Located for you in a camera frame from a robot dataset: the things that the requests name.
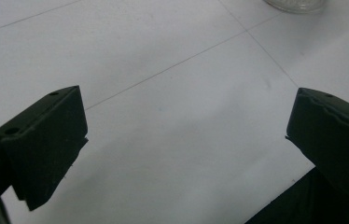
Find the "white floor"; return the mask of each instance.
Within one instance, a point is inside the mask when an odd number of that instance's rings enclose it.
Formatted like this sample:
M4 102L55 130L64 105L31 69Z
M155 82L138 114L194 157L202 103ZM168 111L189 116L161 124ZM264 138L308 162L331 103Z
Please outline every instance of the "white floor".
M285 139L298 87L349 101L349 0L0 1L0 125L80 85L90 142L13 223L244 223L313 165Z

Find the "floor tile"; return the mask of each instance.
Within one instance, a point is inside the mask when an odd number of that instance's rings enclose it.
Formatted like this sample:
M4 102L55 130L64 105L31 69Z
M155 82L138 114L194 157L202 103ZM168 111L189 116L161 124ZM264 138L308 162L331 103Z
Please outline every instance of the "floor tile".
M243 223L312 168L285 139L296 91L239 35L87 110L66 179L13 221Z
M241 33L216 0L90 0L0 29L0 125L80 85L86 107Z
M281 12L263 0L220 0L245 29L267 21Z
M320 14L284 14L250 32L302 87L349 101L349 1Z
M0 1L0 27L76 1L77 0Z

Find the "black clamp jaw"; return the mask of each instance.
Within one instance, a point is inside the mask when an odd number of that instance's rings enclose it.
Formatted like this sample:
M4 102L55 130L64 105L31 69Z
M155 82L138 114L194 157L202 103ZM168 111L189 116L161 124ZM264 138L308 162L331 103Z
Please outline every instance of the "black clamp jaw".
M315 168L246 223L349 223L349 103L299 88L287 139Z
M0 195L12 186L35 210L46 203L88 139L79 86L52 92L0 127ZM0 223L8 223L0 201Z

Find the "screw hole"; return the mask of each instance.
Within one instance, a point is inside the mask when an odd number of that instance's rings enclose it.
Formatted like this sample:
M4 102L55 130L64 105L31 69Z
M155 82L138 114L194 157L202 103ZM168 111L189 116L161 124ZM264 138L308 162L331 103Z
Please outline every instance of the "screw hole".
M10 128L6 130L6 134L14 134L17 133L20 129L19 128Z

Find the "tile grout line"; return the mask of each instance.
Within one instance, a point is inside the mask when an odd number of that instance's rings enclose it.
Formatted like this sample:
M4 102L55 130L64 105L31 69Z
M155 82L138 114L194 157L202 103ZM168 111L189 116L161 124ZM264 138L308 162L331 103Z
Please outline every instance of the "tile grout line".
M277 62L277 61L273 58L273 56L272 56L270 53L268 53L268 51L267 51L264 47L262 47L262 45L256 40L255 37L253 37L248 31L247 31L247 33L257 42L257 44L262 48L262 50L264 50L264 52L268 54L268 56L269 56L269 57L273 60L273 62L282 70L282 72L285 73L285 75L288 77L288 79L290 79L290 81L291 81L297 88L299 88L299 85L293 80L293 78L291 78L291 76L286 72L286 70L282 67L282 65L280 65L279 62Z
M223 6L228 13L230 13L230 15L244 28L244 30L247 32L247 29L244 27L244 25L238 20L238 18L236 18L235 15L232 14L232 12L224 5L224 3L221 2L221 0L217 0L221 6Z
M131 85L131 87L128 87L128 88L126 88L126 89L123 90L123 91L120 91L120 92L118 92L118 93L116 93L116 94L114 94L114 95L112 95L112 96L110 96L110 97L108 97L108 98L106 98L106 99L104 99L104 100L102 100L102 101L100 101L100 102L94 104L94 105L89 106L88 108L85 109L85 111L87 111L87 110L89 110L89 109L91 109L91 108L93 108L93 107L95 107L95 106L97 106L97 105L100 105L101 103L104 103L104 102L106 102L106 101L108 101L108 100L110 100L110 99L112 99L112 98L114 98L114 97L116 97L116 96L118 96L118 95L124 93L125 91L128 91L128 90L132 89L133 87L136 87L136 86L138 86L138 85L140 85L140 84L142 84L142 83L144 83L144 82L146 82L146 81L149 81L149 80L152 79L153 77L156 77L156 76L158 76L158 75L160 75L160 74L162 74L162 73L164 73L164 72L166 72L166 71L168 71L168 70L170 70L170 69L172 69L172 68L178 66L178 65L181 64L181 63L185 63L186 61L189 61L190 59L192 59L192 58L194 58L194 57L197 57L197 56L200 55L200 54L205 53L205 52L208 51L209 49L213 49L213 48L215 48L215 47L217 47L217 46L219 46L219 45L221 45L221 44L224 44L224 43L226 43L226 42L232 40L233 38L235 38L235 37L237 37L237 36L239 36L239 35L242 35L242 34L244 34L244 33L246 33L246 30L242 31L242 32L239 33L239 34L233 35L233 36L231 36L230 38L225 39L224 41L221 41L221 42L219 42L218 44L215 44L214 46L212 46L212 47L210 47L210 48L208 48L208 49L205 49L205 50L203 50L203 51L201 51L201 52L199 52L199 53L197 53L197 54L195 54L195 55L192 55L192 56L190 56L189 58L187 58L186 60L183 60L183 61L181 61L181 62L179 62L179 63L176 63L176 64L174 64L174 65L172 65L172 66L170 66L170 67L168 67L168 68L166 68L166 69L160 71L159 73L153 75L152 77L148 77L148 78L146 78L146 79L144 79L144 80L142 80L142 81L140 81L140 82L138 82L138 83L136 83L136 84Z
M45 14L45 13L54 11L54 10L59 9L59 8L62 8L62 7L68 7L68 6L70 6L70 5L73 5L73 4L78 3L78 2L81 2L81 1L83 1L83 0L76 0L75 2L71 2L71 3L68 3L68 4L62 5L62 6L60 6L60 7L55 7L55 8L49 9L49 10L47 10L47 11L43 11L43 12L40 12L40 13L38 13L38 14L35 14L35 15L33 15L33 16L26 17L26 18L23 18L23 19L18 20L18 21L11 22L11 23L6 24L6 25L2 25L2 26L0 26L0 29L1 29L1 28L5 28L5 27L8 27L8 26L10 26L10 25L13 25L13 24L18 23L18 22L21 22L21 21L29 20L29 19L31 19L31 18L33 18L33 17L37 17L37 16L40 16L40 15L43 15L43 14Z
M242 27L244 27L244 25L238 20L238 18L236 18L236 17L232 14L232 12L230 12L230 10L221 2L221 0L217 0L217 1L231 14L231 16L232 16L236 21L238 21L238 23L239 23ZM282 14L283 14L283 12L281 12L281 13L275 15L274 17L271 17L271 18L267 19L266 21L262 21L262 22L260 22L259 24L255 25L255 26L252 26L252 27L249 28L249 29L246 29L245 27L244 27L244 29L245 29L245 32L248 33L248 34L257 42L257 44L262 48L262 50L264 50L264 52L268 54L268 56L269 56L269 57L273 60L273 62L282 70L282 72L285 73L285 75L288 77L288 79L290 79L290 81L291 81L297 88L299 88L299 85L291 78L291 76L286 72L286 70L282 67L282 65L280 65L279 62L277 62L277 61L273 58L273 56L272 56L270 53L268 53L268 51L267 51L264 47L262 47L262 45L256 40L256 38L255 38L252 34L250 34L250 32L249 32L251 29L253 29L253 28L255 28L255 27L261 25L262 23L265 23L265 22L267 22L267 21L270 21L270 20L272 20L272 19L274 19L274 18L276 18L276 17L278 17L278 16L280 16L280 15L282 15Z

